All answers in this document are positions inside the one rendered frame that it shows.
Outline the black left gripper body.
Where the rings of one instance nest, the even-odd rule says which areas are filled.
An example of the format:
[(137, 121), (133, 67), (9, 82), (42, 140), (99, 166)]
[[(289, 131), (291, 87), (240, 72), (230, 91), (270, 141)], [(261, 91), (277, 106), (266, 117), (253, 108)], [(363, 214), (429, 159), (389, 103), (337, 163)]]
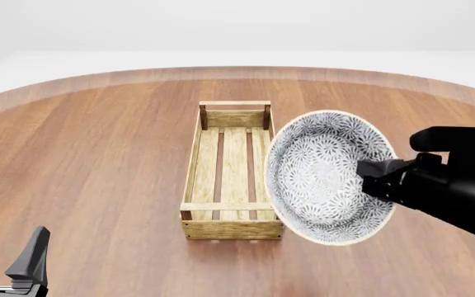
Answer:
[(14, 280), (11, 286), (0, 286), (0, 297), (47, 297), (47, 285), (47, 280)]

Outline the wooden slat tray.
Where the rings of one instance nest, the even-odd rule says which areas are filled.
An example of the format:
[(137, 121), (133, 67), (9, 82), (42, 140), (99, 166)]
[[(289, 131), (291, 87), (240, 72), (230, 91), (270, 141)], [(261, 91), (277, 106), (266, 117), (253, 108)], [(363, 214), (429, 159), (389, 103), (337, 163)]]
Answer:
[(202, 101), (180, 205), (187, 239), (281, 239), (263, 182), (275, 136), (269, 101)]

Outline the grey floral patterned bowl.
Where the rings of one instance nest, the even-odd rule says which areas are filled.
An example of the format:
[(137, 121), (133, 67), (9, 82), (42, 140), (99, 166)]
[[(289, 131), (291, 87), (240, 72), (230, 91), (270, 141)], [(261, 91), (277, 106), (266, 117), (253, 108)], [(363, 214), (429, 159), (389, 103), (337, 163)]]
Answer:
[(345, 111), (311, 111), (292, 119), (270, 143), (266, 194), (285, 227), (310, 242), (347, 246), (373, 237), (395, 205), (362, 191), (356, 168), (397, 155), (364, 118)]

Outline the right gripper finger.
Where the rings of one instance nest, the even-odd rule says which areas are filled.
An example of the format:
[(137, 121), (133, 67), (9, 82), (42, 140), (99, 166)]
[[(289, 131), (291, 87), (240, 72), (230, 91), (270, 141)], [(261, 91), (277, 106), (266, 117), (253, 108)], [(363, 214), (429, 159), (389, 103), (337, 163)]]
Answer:
[(356, 173), (360, 177), (383, 177), (395, 172), (407, 165), (407, 161), (401, 159), (389, 159), (383, 161), (360, 160), (357, 162)]

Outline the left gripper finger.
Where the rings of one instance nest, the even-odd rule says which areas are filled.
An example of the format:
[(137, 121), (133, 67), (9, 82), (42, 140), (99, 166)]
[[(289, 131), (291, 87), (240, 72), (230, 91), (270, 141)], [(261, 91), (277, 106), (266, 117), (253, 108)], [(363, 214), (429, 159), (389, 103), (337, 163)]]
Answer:
[(46, 227), (38, 227), (20, 256), (6, 270), (5, 275), (12, 279), (12, 286), (48, 285), (46, 258), (50, 231)]

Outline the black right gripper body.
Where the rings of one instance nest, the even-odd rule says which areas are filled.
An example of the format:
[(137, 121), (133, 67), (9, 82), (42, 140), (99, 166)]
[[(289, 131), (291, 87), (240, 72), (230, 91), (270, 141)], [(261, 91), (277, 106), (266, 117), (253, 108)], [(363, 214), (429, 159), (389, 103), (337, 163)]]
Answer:
[(363, 175), (362, 192), (384, 202), (403, 203), (402, 180), (405, 172), (391, 172), (381, 177)]

